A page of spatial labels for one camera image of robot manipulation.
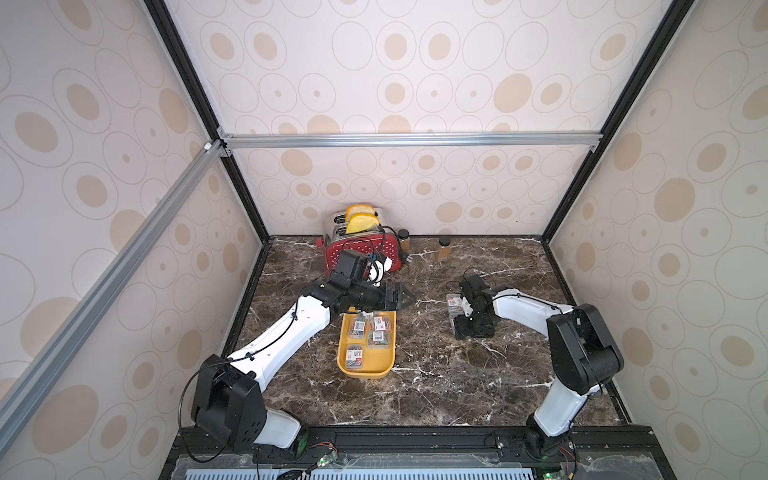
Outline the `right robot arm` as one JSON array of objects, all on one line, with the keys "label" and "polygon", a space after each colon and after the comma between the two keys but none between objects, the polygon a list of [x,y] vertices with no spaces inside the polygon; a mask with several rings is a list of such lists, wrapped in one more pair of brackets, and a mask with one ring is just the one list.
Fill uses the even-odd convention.
[{"label": "right robot arm", "polygon": [[566,434],[588,398],[625,365],[599,310],[591,304],[558,304],[516,288],[493,289],[476,274],[459,281],[463,313],[453,320],[458,339],[490,338],[501,320],[514,321],[546,337],[555,379],[532,414],[536,440]]}]

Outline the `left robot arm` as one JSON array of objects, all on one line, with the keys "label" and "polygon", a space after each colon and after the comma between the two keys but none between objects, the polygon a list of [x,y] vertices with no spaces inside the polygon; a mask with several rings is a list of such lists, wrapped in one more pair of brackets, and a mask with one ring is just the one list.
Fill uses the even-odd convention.
[{"label": "left robot arm", "polygon": [[274,375],[311,337],[341,314],[399,311],[415,295],[383,279],[384,264],[355,250],[341,252],[336,267],[300,291],[287,312],[258,338],[226,358],[209,356],[189,380],[195,386],[190,417],[224,448],[249,452],[255,445],[292,449],[302,425],[265,406]]}]

